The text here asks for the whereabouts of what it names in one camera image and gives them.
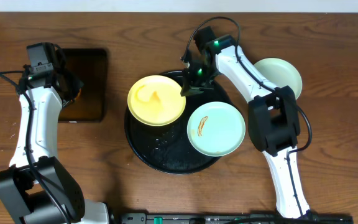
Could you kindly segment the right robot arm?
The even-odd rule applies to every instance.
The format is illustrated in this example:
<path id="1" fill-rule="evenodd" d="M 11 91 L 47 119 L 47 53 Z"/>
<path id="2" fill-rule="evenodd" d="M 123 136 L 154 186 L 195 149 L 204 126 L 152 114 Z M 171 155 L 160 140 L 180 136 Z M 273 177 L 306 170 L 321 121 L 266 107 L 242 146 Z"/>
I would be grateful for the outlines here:
<path id="1" fill-rule="evenodd" d="M 296 154 L 300 135 L 300 117 L 289 85 L 280 87 L 263 76 L 244 55 L 231 35 L 216 37 L 194 34 L 201 59 L 193 59 L 188 49 L 182 56 L 187 65 L 181 95 L 191 96 L 212 87 L 217 75 L 226 76 L 248 104 L 249 136 L 255 148 L 268 162 L 277 196 L 276 209 L 284 218 L 304 218 L 310 207 L 303 195 Z"/>

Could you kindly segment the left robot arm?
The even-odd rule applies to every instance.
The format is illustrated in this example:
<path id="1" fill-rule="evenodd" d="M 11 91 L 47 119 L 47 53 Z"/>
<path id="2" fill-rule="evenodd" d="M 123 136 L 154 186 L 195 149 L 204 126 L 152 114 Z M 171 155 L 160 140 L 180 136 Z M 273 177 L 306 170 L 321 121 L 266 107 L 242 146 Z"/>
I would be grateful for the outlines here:
<path id="1" fill-rule="evenodd" d="M 110 223 L 107 205 L 85 199 L 58 160 L 58 117 L 81 82 L 66 69 L 64 56 L 30 61 L 16 84 L 19 138 L 8 169 L 0 171 L 0 200 L 14 223 Z"/>

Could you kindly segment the light blue plate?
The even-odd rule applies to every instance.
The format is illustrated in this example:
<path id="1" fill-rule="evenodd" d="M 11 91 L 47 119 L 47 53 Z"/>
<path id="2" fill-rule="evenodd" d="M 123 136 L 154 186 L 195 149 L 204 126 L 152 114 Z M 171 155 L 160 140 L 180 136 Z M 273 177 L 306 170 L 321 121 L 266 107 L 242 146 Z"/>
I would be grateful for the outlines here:
<path id="1" fill-rule="evenodd" d="M 280 58 L 265 58 L 256 62 L 254 67 L 276 86 L 289 86 L 296 99 L 301 95 L 303 81 L 299 71 L 291 63 Z"/>
<path id="2" fill-rule="evenodd" d="M 213 101 L 192 112 L 186 130 L 191 145 L 198 152 L 221 157 L 234 152 L 242 144 L 246 123 L 233 105 Z"/>

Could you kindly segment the yellow plate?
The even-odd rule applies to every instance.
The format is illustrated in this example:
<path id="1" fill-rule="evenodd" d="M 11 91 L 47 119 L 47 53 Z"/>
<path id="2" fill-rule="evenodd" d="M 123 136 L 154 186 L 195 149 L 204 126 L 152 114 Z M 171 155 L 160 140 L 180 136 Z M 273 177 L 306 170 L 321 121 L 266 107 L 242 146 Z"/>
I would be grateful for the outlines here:
<path id="1" fill-rule="evenodd" d="M 185 110 L 186 98 L 172 78 L 151 75 L 136 81 L 128 92 L 131 115 L 149 126 L 165 126 L 177 120 Z"/>

